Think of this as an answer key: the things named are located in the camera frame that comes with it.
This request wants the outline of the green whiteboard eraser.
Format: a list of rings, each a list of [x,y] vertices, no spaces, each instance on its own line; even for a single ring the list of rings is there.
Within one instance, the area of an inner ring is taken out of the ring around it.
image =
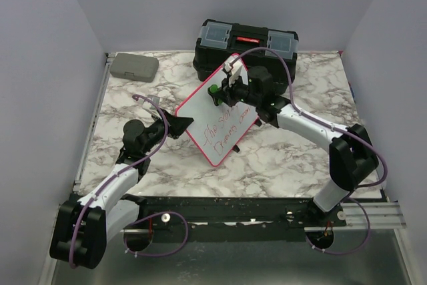
[[[213,84],[209,86],[207,90],[209,96],[212,98],[213,103],[215,106],[219,106],[223,103],[222,96],[223,92],[220,87],[218,87],[216,84]]]

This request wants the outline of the pink framed whiteboard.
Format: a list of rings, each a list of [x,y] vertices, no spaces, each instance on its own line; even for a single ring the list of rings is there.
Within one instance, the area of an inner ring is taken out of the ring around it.
[[[242,102],[230,107],[214,105],[208,94],[211,85],[221,86],[226,74],[219,66],[177,107],[175,115],[190,117],[188,136],[211,166],[219,166],[258,119],[256,109]]]

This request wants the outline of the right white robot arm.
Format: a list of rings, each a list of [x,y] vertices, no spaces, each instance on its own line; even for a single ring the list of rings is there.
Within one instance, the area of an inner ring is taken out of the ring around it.
[[[247,83],[241,76],[228,75],[220,86],[212,85],[207,92],[215,105],[252,106],[264,123],[296,133],[328,153],[330,181],[307,209],[308,221],[322,226],[330,220],[331,210],[376,170],[378,158],[362,125],[346,127],[327,122],[293,106],[290,99],[276,94],[273,86],[267,69],[257,66],[249,69]]]

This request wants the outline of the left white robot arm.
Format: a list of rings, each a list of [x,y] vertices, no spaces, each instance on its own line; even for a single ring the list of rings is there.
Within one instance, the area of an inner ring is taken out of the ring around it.
[[[147,200],[127,191],[147,173],[151,156],[167,137],[179,138],[193,123],[162,109],[154,122],[145,126],[132,119],[123,127],[123,146],[111,173],[86,196],[69,199],[59,207],[49,255],[71,267],[94,269],[103,258],[107,243],[123,228],[141,228],[147,223],[147,237],[153,237],[152,220],[144,208]]]

